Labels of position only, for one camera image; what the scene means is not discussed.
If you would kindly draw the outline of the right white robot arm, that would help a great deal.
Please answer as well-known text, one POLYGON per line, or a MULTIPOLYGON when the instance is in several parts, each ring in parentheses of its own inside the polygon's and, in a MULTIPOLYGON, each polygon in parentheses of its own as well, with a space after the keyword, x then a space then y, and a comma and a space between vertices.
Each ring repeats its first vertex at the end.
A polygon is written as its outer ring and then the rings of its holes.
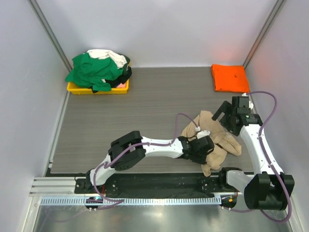
POLYGON ((267 143, 266 125, 258 114, 249 108, 248 96, 236 96, 225 101, 213 115, 214 121, 244 141, 253 163, 254 176, 249 177, 239 168, 222 168, 218 187, 223 191, 235 188, 244 196, 251 210, 285 210, 291 208, 290 196, 294 178, 285 174, 275 161, 267 143))

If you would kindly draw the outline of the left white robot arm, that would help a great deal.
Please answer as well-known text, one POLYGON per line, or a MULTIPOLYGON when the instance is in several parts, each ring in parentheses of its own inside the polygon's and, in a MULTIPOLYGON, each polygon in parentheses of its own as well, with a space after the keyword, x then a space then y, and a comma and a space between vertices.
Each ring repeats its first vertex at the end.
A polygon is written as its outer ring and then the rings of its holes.
POLYGON ((150 139, 132 131, 111 143, 105 159, 86 173, 85 187, 98 193, 109 177, 117 171, 134 167, 144 158, 169 157, 206 164, 206 157, 214 151, 210 134, 200 131, 192 137, 179 136, 172 140, 150 139))

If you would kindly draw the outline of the beige t shirt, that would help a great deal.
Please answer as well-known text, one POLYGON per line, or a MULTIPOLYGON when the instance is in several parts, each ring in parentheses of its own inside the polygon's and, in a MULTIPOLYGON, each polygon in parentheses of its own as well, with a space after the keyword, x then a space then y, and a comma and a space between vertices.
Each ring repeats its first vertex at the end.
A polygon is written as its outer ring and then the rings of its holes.
POLYGON ((220 169, 228 153, 234 156, 242 154, 242 147, 232 136, 226 132, 219 121, 212 120, 213 114, 210 111, 201 111, 181 132, 181 136, 192 137, 197 135, 196 126, 199 126, 202 131, 209 131, 210 138, 214 143, 214 151, 206 157, 206 164, 202 164, 202 172, 205 177, 211 175, 211 171, 220 169))

